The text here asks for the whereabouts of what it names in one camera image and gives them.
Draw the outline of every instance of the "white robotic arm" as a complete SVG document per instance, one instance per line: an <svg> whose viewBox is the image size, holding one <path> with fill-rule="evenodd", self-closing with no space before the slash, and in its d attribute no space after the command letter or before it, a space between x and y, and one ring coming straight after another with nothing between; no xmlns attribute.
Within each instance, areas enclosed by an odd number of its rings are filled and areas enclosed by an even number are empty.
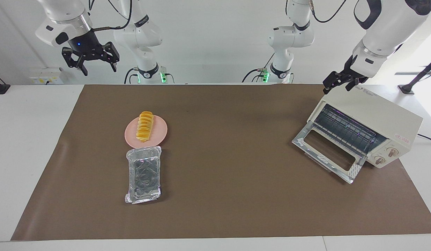
<svg viewBox="0 0 431 251"><path fill-rule="evenodd" d="M131 0L120 0L122 13L129 15ZM163 42L161 30L149 18L142 8L140 0L133 0L131 19L133 22L124 30L115 30L114 38L118 44L133 52L136 60L138 77L145 84L156 84L166 81L165 67L156 62L151 46Z"/></svg>
<svg viewBox="0 0 431 251"><path fill-rule="evenodd" d="M274 28L268 38L268 43L276 53L268 69L271 73L270 82L287 83L294 59L289 49L310 46L314 41L314 30L310 26L309 2L309 0L289 0L287 16L293 25Z"/></svg>
<svg viewBox="0 0 431 251"><path fill-rule="evenodd" d="M63 47L62 56L70 68L88 71L84 61L102 60L110 63L116 72L119 53L112 42L101 45L92 29L92 23L85 6L80 0L37 0L45 10L47 18L35 34L51 46L60 46L68 41L71 48Z"/></svg>
<svg viewBox="0 0 431 251"><path fill-rule="evenodd" d="M323 81L324 93L341 84L351 90L372 78L383 63L426 21L431 0L359 0L354 15L366 35L340 73Z"/></svg>

